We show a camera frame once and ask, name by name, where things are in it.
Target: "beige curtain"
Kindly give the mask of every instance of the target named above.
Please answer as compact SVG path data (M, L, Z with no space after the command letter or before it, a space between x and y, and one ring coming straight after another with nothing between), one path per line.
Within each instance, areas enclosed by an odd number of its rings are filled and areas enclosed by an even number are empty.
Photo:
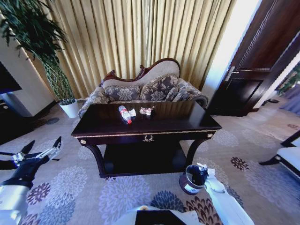
M68 43L60 64L76 98L108 72L134 78L139 66L175 58L181 78L201 87L235 0L56 0L45 2Z

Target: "television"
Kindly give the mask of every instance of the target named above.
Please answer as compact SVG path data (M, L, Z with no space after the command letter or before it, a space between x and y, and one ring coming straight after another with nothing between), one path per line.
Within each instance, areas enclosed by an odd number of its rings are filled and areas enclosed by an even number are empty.
M0 94L21 90L20 85L14 80L5 66L0 61Z

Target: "white flower pot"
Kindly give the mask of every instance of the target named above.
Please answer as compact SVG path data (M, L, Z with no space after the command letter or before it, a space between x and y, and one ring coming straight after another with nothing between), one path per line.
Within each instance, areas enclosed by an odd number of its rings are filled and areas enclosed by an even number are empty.
M75 118L78 116L78 103L75 100L74 103L69 104L69 105L60 105L63 111L67 114L68 117L70 118Z

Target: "trash bin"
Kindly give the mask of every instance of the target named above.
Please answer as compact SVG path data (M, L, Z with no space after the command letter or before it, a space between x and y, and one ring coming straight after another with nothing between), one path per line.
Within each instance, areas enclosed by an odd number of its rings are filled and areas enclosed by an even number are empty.
M185 193L196 195L204 187L207 177L206 167L189 165L180 176L179 184Z

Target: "upholstered sofa seat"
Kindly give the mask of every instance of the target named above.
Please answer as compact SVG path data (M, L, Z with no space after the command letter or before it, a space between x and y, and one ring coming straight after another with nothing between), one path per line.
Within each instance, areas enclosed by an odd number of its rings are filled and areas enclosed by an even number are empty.
M196 101L203 108L206 107L207 97L180 78L180 66L175 59L162 59L151 67L140 68L140 73L131 80L121 79L114 70L111 71L90 94L78 112L79 117L82 118L91 104Z

